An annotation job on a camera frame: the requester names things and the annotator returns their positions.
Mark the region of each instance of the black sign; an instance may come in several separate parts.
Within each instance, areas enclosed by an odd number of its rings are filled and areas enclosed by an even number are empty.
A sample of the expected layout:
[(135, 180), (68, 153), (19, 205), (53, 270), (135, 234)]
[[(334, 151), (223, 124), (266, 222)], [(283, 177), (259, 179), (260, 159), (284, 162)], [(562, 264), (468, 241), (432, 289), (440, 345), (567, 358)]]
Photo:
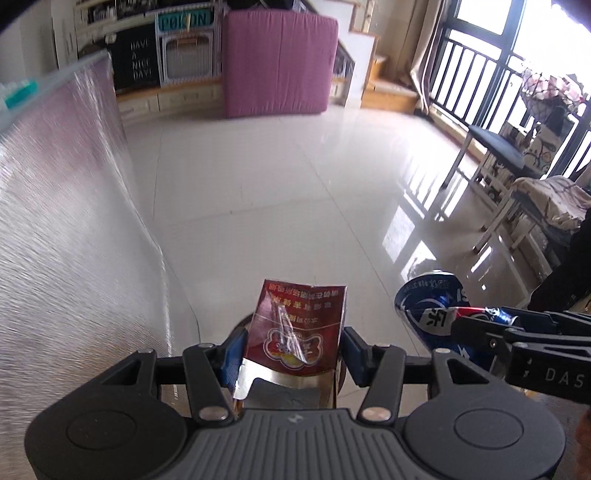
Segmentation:
[(113, 58), (117, 92), (160, 85), (154, 24), (107, 35), (105, 41)]

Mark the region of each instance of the wooden cabinet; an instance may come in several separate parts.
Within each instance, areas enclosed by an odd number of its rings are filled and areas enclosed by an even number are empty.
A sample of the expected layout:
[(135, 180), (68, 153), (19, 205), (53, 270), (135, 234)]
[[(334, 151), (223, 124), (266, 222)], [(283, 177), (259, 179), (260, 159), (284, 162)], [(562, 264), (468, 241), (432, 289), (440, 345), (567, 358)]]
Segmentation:
[(215, 103), (220, 99), (220, 85), (205, 85), (191, 87), (176, 92), (163, 92), (158, 94), (160, 111), (169, 109), (184, 109), (186, 107)]
[(123, 121), (148, 115), (149, 113), (156, 113), (159, 110), (157, 95), (125, 100), (119, 103), (119, 111), (121, 112), (121, 119)]

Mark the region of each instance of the red snack wrapper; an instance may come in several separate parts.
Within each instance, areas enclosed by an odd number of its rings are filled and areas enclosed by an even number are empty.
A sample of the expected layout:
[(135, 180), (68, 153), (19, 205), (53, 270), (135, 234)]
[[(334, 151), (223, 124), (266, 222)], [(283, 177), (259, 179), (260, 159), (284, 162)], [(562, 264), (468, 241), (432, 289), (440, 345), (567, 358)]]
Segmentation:
[(276, 372), (308, 376), (334, 370), (345, 317), (346, 287), (265, 280), (246, 354)]

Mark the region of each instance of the pink cushion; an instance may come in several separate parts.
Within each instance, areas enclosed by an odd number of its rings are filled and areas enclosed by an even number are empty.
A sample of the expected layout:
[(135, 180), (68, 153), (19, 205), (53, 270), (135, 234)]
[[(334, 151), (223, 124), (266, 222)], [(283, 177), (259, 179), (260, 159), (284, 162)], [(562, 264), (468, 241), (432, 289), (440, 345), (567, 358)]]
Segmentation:
[(227, 117), (328, 108), (339, 41), (335, 19), (283, 10), (233, 11), (222, 31)]

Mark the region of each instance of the stool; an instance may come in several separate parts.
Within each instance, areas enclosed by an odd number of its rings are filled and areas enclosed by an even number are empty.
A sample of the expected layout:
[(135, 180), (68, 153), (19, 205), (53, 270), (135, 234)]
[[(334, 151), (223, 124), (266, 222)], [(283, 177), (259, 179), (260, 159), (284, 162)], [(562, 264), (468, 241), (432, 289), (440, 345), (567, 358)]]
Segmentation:
[[(497, 161), (503, 165), (507, 170), (509, 170), (516, 178), (520, 177), (530, 177), (534, 179), (540, 178), (540, 172), (536, 172), (533, 169), (529, 168), (523, 159), (523, 154), (517, 150), (513, 145), (511, 145), (505, 138), (502, 136), (485, 130), (481, 127), (468, 127), (468, 135), (466, 136), (466, 140), (460, 149), (460, 153), (458, 153), (456, 161), (452, 165), (452, 169), (447, 174), (447, 177), (443, 181), (441, 185), (441, 189), (446, 189), (449, 183), (452, 180), (452, 177), (455, 172), (457, 172), (458, 167), (460, 166), (460, 162), (462, 158), (466, 154), (468, 150), (468, 146), (470, 146), (470, 142), (472, 139), (476, 140), (477, 142), (481, 143), (489, 150), (497, 159)], [(482, 170), (483, 163), (481, 163), (478, 168), (476, 169), (476, 173), (472, 176), (470, 181), (475, 181), (478, 177), (480, 171)]]

